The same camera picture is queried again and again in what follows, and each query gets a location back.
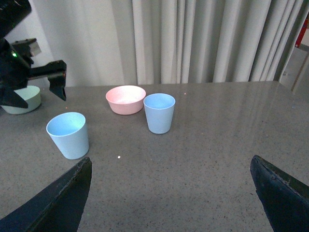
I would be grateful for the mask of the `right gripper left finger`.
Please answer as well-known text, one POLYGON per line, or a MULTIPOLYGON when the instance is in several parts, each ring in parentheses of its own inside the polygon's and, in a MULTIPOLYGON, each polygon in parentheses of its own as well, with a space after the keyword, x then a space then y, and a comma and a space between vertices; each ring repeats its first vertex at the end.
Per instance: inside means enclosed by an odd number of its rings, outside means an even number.
POLYGON ((2 232, 75 232, 92 178, 85 157, 25 204, 0 220, 2 232))

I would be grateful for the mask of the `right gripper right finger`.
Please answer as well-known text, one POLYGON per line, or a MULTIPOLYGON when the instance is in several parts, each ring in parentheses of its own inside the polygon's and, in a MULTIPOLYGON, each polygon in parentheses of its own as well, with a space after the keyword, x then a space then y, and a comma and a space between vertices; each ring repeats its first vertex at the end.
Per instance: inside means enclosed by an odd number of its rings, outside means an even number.
POLYGON ((309 187, 260 156, 251 160, 256 193, 275 232, 309 230, 309 187))

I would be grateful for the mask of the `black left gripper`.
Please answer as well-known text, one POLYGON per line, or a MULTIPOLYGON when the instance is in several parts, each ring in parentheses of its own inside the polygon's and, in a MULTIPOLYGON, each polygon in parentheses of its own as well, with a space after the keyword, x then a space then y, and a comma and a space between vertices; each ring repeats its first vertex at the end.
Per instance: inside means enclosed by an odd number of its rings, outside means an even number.
POLYGON ((63 60, 49 62, 36 68, 31 59, 40 53, 37 39, 25 39, 9 43, 5 36, 31 13, 27 0, 2 0, 0 2, 0 104, 28 108, 28 103, 12 89, 27 86, 28 80, 47 77, 49 90, 66 101, 67 65, 63 60))

